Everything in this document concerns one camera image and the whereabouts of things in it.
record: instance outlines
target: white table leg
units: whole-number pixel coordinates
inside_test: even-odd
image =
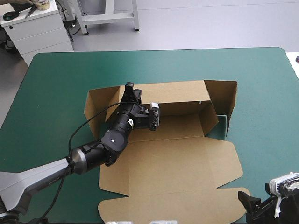
[[[139,31],[139,19],[138,19],[137,1],[136,0],[132,0],[132,5],[133,5],[133,16],[134,16],[135,30]]]

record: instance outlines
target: cable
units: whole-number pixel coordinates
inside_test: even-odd
[[[86,125],[89,121],[91,121],[92,119],[96,118],[97,116],[99,116],[101,113],[103,113],[104,111],[108,110],[110,107],[113,107],[113,106],[116,106],[116,105],[121,105],[121,104],[137,104],[137,105],[140,105],[140,103],[136,103],[136,102],[118,102],[118,103],[115,103],[115,104],[111,104],[110,106],[106,107],[105,109],[103,109],[102,111],[100,111],[99,113],[97,113],[96,115],[92,116],[90,119],[88,119],[86,122],[84,122],[83,124],[81,124],[75,131],[74,133],[71,135],[70,139],[69,139],[69,161],[72,161],[72,155],[71,155],[71,140],[72,138],[75,136],[75,134],[84,126]],[[51,211],[51,209],[53,208],[58,196],[59,196],[59,193],[61,191],[61,188],[62,188],[62,185],[64,183],[64,180],[65,180],[65,177],[67,175],[67,173],[69,172],[69,168],[70,168],[70,165],[67,166],[67,168],[65,169],[65,172],[64,172],[64,175],[63,177],[61,178],[61,181],[60,181],[60,184],[59,184],[59,187],[57,189],[57,192],[54,196],[54,199],[51,203],[51,205],[48,207],[48,209],[45,211],[45,213],[37,220],[37,222],[35,224],[39,224],[40,221],[42,221],[46,215]]]
[[[62,5],[60,4],[59,1],[57,1],[57,0],[55,0],[55,1],[60,5],[61,12],[64,14],[64,20],[65,20],[65,22],[66,22],[66,16],[65,16],[65,13],[64,13],[64,8],[62,7]],[[67,34],[69,35],[71,41],[74,42],[74,39],[72,38],[72,36],[71,36],[71,34],[70,34],[70,30],[69,30],[69,28],[67,27],[67,25],[65,26],[65,29],[66,29]]]
[[[57,198],[58,198],[58,196],[59,196],[59,193],[60,193],[60,190],[61,190],[62,185],[63,185],[63,183],[64,183],[65,177],[66,177],[66,175],[67,175],[67,173],[68,173],[68,171],[69,171],[69,167],[70,167],[70,166],[68,165],[67,168],[65,169],[64,175],[63,175],[63,177],[61,178],[59,187],[58,187],[58,189],[57,189],[57,192],[56,192],[56,194],[55,194],[55,196],[54,196],[54,199],[53,199],[51,205],[48,207],[48,209],[45,211],[45,213],[44,213],[44,214],[37,220],[37,222],[36,222],[35,224],[39,224],[40,221],[42,221],[42,220],[46,217],[46,215],[51,211],[51,209],[53,208],[53,206],[54,206],[54,204],[55,204],[55,202],[56,202],[56,200],[57,200]]]
[[[79,28],[74,34],[70,34],[70,36],[73,36],[73,35],[75,35],[77,32],[79,32],[80,31],[80,29],[81,28]]]

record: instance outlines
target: white object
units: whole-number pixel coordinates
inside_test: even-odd
[[[270,192],[272,194],[275,194],[278,198],[277,203],[276,203],[274,218],[279,218],[279,214],[280,214],[280,204],[281,204],[281,200],[282,200],[280,190],[279,190],[280,184],[285,181],[291,180],[293,178],[297,178],[297,177],[299,177],[299,173],[290,172],[290,174],[275,178],[270,181],[270,183],[269,183]]]
[[[288,57],[298,79],[299,79],[299,64],[296,62],[297,56],[299,56],[299,52],[287,52],[286,56]]]
[[[28,66],[37,53],[73,52],[55,1],[50,0],[49,9],[35,10],[25,18],[29,10],[22,11],[13,20],[4,21],[3,14],[14,9],[9,4],[0,6],[0,24]]]
[[[73,7],[83,34],[87,34],[86,25],[134,21],[135,30],[139,30],[138,10],[136,0],[132,0],[133,12],[114,13],[114,0],[106,0],[105,14],[84,15],[80,2],[73,0]]]

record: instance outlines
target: cardboard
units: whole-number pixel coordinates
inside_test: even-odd
[[[106,200],[99,213],[107,221],[177,220],[179,224],[227,224],[245,212],[237,192],[218,189],[242,176],[232,143],[204,137],[218,122],[229,123],[235,105],[236,82],[190,81],[135,85],[142,103],[160,105],[160,127],[136,129],[117,162],[100,169],[101,189],[129,197]],[[119,102],[124,86],[89,91],[88,119],[103,107]],[[90,122],[97,138],[100,122],[109,121],[117,107]]]

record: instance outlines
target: floor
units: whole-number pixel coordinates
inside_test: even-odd
[[[299,52],[299,0],[138,0],[140,31],[132,22],[90,25],[73,36],[75,51],[208,49],[278,46]],[[102,13],[103,0],[81,0],[85,13]],[[115,0],[115,11],[131,10]],[[19,55],[0,51],[0,127],[26,73]]]

